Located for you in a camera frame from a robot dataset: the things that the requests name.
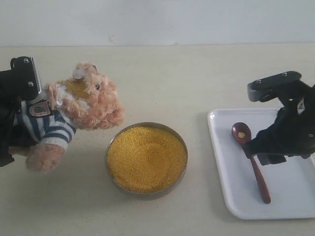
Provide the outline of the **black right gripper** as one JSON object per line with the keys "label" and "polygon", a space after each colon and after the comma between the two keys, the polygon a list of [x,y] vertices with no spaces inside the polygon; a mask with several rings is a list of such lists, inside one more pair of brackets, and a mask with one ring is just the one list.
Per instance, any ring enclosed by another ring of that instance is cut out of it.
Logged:
{"label": "black right gripper", "polygon": [[247,159],[257,155],[262,166],[277,165],[286,162],[283,154],[307,159],[315,152],[315,88],[295,82],[289,89],[289,99],[275,120],[275,139],[266,129],[259,131],[243,144]]}

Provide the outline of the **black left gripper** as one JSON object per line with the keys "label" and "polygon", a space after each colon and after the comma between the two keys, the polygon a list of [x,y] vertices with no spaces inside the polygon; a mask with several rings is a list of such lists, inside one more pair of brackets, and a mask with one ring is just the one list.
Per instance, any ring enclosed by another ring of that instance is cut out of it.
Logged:
{"label": "black left gripper", "polygon": [[14,152],[28,151],[34,139],[24,125],[14,125],[15,115],[21,112],[20,97],[5,97],[0,100],[0,166],[12,162]]}

